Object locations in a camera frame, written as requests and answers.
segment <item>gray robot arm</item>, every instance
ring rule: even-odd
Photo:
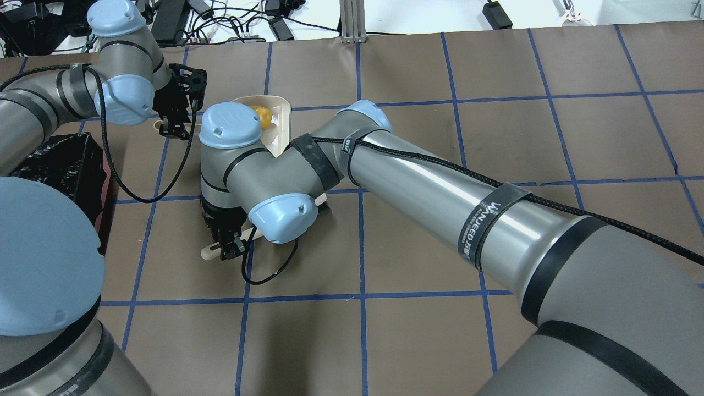
[[[0,176],[62,124],[97,116],[98,84],[105,92],[108,121],[136,125],[151,115],[154,92],[172,81],[169,65],[131,1],[98,1],[88,21],[99,38],[98,64],[24,78],[0,92]],[[95,70],[101,81],[85,68]]]
[[[312,197],[348,177],[411,217],[508,288],[538,327],[480,395],[702,394],[702,292],[651,243],[521,200],[517,187],[400,158],[432,154],[393,135],[368,101],[277,158],[251,118],[232,103],[203,116],[204,207],[241,208],[284,243],[315,220]]]

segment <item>white floor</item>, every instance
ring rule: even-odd
[[[648,23],[671,20],[695,20],[691,16],[695,0],[573,0],[575,8],[597,25],[613,23]],[[369,32],[432,33],[461,30],[490,30],[482,15],[486,0],[365,0],[365,24]],[[257,1],[227,0],[228,6],[251,8]],[[514,28],[552,27],[565,12],[562,0],[501,0],[513,21]],[[60,13],[61,6],[54,12]],[[228,15],[241,15],[228,11]],[[307,0],[292,18],[316,25],[337,27],[340,16],[338,0]],[[287,22],[296,39],[335,37],[313,27]],[[219,27],[207,30],[213,41],[224,41],[234,36],[231,30]],[[252,34],[267,41],[274,35],[266,23],[253,23]],[[79,47],[83,38],[69,37],[58,49]]]

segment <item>yellow fruit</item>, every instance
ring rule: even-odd
[[[257,116],[259,116],[259,121],[262,123],[262,130],[265,130],[269,127],[269,125],[271,125],[271,110],[266,107],[256,105],[249,107],[251,107],[257,113]]]

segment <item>black power adapter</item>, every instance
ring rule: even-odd
[[[484,4],[482,13],[494,30],[510,29],[513,27],[513,22],[511,22],[511,19],[506,15],[506,11],[503,10],[503,7],[498,1],[489,0],[488,3]]]

